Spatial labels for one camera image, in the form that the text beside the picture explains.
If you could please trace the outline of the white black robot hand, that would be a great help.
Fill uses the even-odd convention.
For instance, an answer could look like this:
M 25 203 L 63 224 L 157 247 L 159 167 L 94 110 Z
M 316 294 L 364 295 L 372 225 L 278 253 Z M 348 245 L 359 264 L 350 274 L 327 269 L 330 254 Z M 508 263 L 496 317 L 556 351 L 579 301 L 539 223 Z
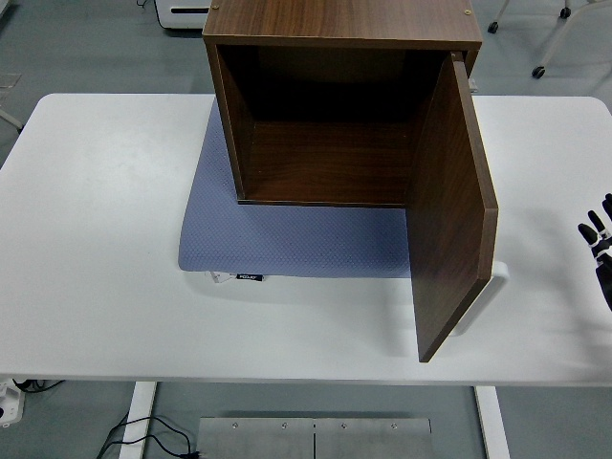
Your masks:
M 578 231 L 592 253 L 601 293 L 611 308 L 611 230 L 593 209 L 587 212 L 587 217 L 590 223 L 580 223 Z

